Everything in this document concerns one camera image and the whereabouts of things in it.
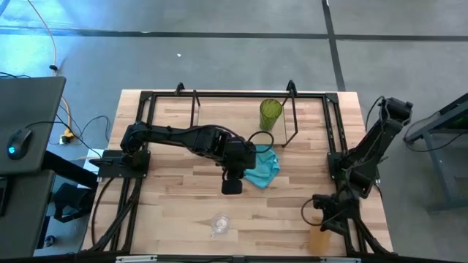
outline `wooden table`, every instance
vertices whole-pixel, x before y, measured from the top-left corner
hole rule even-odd
[[[110,149],[119,149],[127,125],[134,123],[140,92],[122,91]],[[352,148],[365,134],[358,96],[355,92],[338,95],[347,144]],[[249,103],[249,99],[235,100]],[[153,125],[188,127],[191,105],[192,100],[188,98],[158,98]],[[331,194],[336,189],[326,165],[328,140],[322,102],[319,99],[296,99],[295,106],[299,133],[286,148],[275,145],[281,171],[266,189],[244,181],[242,194],[224,196],[221,194],[222,171],[212,160],[195,156],[184,148],[150,144],[150,172],[143,181],[140,194],[132,254],[311,256],[310,226],[302,221],[300,207],[312,194]],[[284,122],[289,137],[294,131],[290,103],[284,106]],[[231,123],[229,128],[235,130],[235,122]],[[339,142],[335,140],[335,143],[340,150]],[[98,238],[116,216],[121,184],[122,180],[114,180],[99,204]],[[361,206],[363,221],[380,243],[391,250],[378,192],[372,190]],[[212,237],[211,219],[217,213],[229,215],[231,227],[227,234]],[[312,206],[306,208],[305,213],[318,221],[322,218],[322,211]],[[126,230],[124,222],[121,244]],[[90,239],[88,231],[83,249],[91,246]],[[342,236],[332,233],[326,255],[345,255]]]

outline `clear plastic cup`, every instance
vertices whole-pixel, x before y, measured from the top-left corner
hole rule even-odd
[[[211,220],[211,236],[221,235],[229,230],[231,220],[224,213],[216,214]]]

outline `black desk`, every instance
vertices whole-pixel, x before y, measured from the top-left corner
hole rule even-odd
[[[16,130],[55,120],[65,82],[64,77],[0,80],[0,178],[7,179],[9,188],[0,216],[0,258],[33,255],[55,174],[97,187],[95,174],[46,151],[52,123],[30,127],[33,137],[21,160],[7,156],[7,141]]]

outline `black metal frame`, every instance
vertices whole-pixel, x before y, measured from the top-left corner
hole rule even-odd
[[[327,129],[327,135],[328,135],[328,146],[330,149],[330,153],[335,153],[336,152],[336,146],[335,146],[335,141],[334,141],[334,135],[333,135],[333,129],[332,129],[332,122],[331,122],[331,114],[329,110],[329,105],[333,105],[333,111],[335,112],[335,118],[336,118],[336,125],[338,128],[338,137],[339,137],[339,142],[341,146],[342,151],[347,151],[347,144],[346,144],[346,137],[344,136],[344,127],[343,127],[343,122],[341,119],[341,111],[339,108],[339,100],[338,100],[338,94],[337,93],[313,93],[313,92],[304,92],[300,93],[297,91],[295,84],[292,80],[289,81],[287,84],[287,89],[284,92],[268,92],[268,91],[255,91],[255,92],[222,92],[222,91],[188,91],[185,89],[183,83],[179,83],[177,86],[177,89],[174,91],[142,91],[140,94],[140,100],[139,100],[139,105],[138,105],[138,110],[137,110],[137,117],[135,121],[142,121],[143,117],[143,110],[145,107],[145,103],[149,102],[149,111],[148,111],[148,117],[146,119],[147,123],[152,123],[153,124],[153,119],[154,119],[154,109],[156,107],[156,100],[159,97],[192,97],[192,114],[191,114],[191,121],[190,125],[193,125],[193,118],[194,118],[194,109],[195,109],[195,101],[197,102],[198,106],[200,106],[200,97],[221,97],[221,98],[284,98],[284,101],[282,105],[284,105],[289,98],[291,98],[292,102],[292,112],[294,116],[294,124],[295,124],[295,132],[294,134],[287,140],[287,142],[282,145],[282,147],[286,147],[287,144],[290,143],[290,141],[294,138],[294,136],[298,133],[298,122],[297,122],[297,116],[296,116],[296,111],[295,111],[295,99],[321,99],[322,100],[322,105],[323,105],[323,114],[325,117],[325,126]],[[119,214],[122,210],[122,208],[125,206],[127,202],[127,195],[129,191],[129,184],[130,184],[130,178],[124,178],[124,183],[122,185],[121,189],[121,196],[120,200],[118,203],[118,210],[117,214]],[[143,184],[143,179],[135,179],[135,188],[133,191],[138,192],[138,198],[140,194],[140,189]],[[127,235],[125,237],[125,242],[122,247],[122,251],[130,251],[131,244],[132,244],[132,236],[133,236],[133,231],[135,228],[135,218],[137,215],[137,208],[138,208],[138,202],[132,207],[130,217],[129,217],[129,223],[127,226]],[[349,230],[349,225],[347,221],[344,221],[343,224],[346,226],[346,228]],[[118,239],[119,239],[119,234],[120,234],[120,227],[118,231],[114,234],[113,239],[110,243],[110,250],[111,251],[117,251],[117,244],[118,244]],[[365,252],[366,251],[366,244],[363,241],[362,235],[358,233],[358,240],[359,240],[359,248],[360,252]],[[348,234],[344,236],[344,244],[346,247],[346,252],[348,255],[356,253],[351,242],[351,237],[350,237],[350,232],[348,231]],[[269,258],[272,260],[279,259],[281,257],[277,256],[272,256],[272,257],[265,257]],[[309,261],[311,257],[305,256],[305,257],[293,257],[294,259],[300,259],[304,261]]]

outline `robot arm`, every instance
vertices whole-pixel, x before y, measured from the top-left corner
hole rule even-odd
[[[185,147],[191,153],[214,160],[223,169],[223,194],[240,194],[245,169],[255,168],[255,146],[243,137],[233,136],[216,125],[177,129],[170,126],[150,126],[143,122],[129,125],[121,141],[123,162],[134,158],[148,142]]]

